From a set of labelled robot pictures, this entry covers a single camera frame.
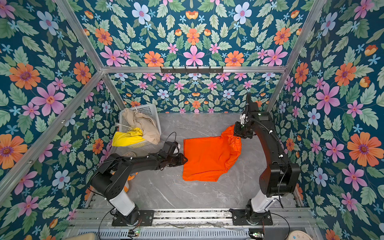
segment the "black cable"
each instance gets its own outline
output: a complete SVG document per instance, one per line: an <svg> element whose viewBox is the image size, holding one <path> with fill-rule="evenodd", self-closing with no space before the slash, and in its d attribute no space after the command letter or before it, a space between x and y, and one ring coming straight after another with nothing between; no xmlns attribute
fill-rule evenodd
<svg viewBox="0 0 384 240"><path fill-rule="evenodd" d="M288 233L287 233L287 236L283 239L283 240L285 240L285 239L287 239L289 233L291 232L291 227L289 226L289 223L288 223L288 221L285 219L285 217L282 217L282 216L280 216L280 215L278 215L278 216L281 217L282 219L284 219L284 220L287 222L287 224L288 224Z"/></svg>

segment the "orange object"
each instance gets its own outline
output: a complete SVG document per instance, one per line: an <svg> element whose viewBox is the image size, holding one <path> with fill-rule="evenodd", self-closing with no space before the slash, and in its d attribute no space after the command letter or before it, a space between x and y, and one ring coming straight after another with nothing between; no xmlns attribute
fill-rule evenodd
<svg viewBox="0 0 384 240"><path fill-rule="evenodd" d="M233 135L234 125L228 127L220 137L184 139L185 181L217 182L227 173L241 154L241 139Z"/></svg>

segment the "laundry basket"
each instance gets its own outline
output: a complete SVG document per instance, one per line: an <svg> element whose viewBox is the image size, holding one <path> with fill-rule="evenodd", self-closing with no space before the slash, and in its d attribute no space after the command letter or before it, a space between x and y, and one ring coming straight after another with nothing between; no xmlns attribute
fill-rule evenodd
<svg viewBox="0 0 384 240"><path fill-rule="evenodd" d="M160 128L160 122L159 122L159 116L157 115L157 109L156 109L156 105L155 104L145 104L145 105L140 105L140 106L136 106L136 107L132 107L130 108L132 111L138 111L138 112L141 112L141 113L144 113L148 116L150 116L151 118L153 118L155 121L156 121L156 126L157 126L157 129L159 130L159 133L161 135L161 128ZM129 126L129 124L127 123L127 121L125 120L125 118L122 116L122 111L120 112L119 114L119 123L122 124L122 125L127 125ZM128 132L129 129L126 127L126 126L119 126L119 131L120 132ZM147 140L144 140L142 142L138 142L136 144L132 144L132 145L129 145L127 147L129 148L138 148L138 147L142 147L142 146L145 146L145 145L148 145L150 144L150 142L148 142Z"/></svg>

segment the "gray marble surface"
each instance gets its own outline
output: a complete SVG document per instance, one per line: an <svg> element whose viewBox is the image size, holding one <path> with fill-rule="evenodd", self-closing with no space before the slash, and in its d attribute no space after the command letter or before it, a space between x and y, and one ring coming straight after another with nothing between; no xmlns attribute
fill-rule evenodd
<svg viewBox="0 0 384 240"><path fill-rule="evenodd" d="M176 141L219 136L239 118L239 114L159 114L161 143L138 149L118 147L123 155L133 151L138 156L157 152L168 135L175 131ZM129 197L140 209L148 208L244 208L248 200L259 191L259 176L266 168L265 155L258 137L242 139L242 154L217 182L184 181L183 167L166 167L163 171L140 172L129 181ZM294 207L293 195L283 197L285 207ZM101 197L95 196L92 208L110 208Z"/></svg>

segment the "yellow cloth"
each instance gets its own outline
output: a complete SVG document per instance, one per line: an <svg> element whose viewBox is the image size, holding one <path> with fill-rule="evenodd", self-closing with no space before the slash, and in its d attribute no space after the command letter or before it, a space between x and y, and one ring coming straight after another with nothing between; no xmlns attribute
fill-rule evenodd
<svg viewBox="0 0 384 240"><path fill-rule="evenodd" d="M135 143L139 143L144 141L142 138L143 131L135 127L133 130L129 132L115 132L112 140L112 146L114 147L125 147Z"/></svg>

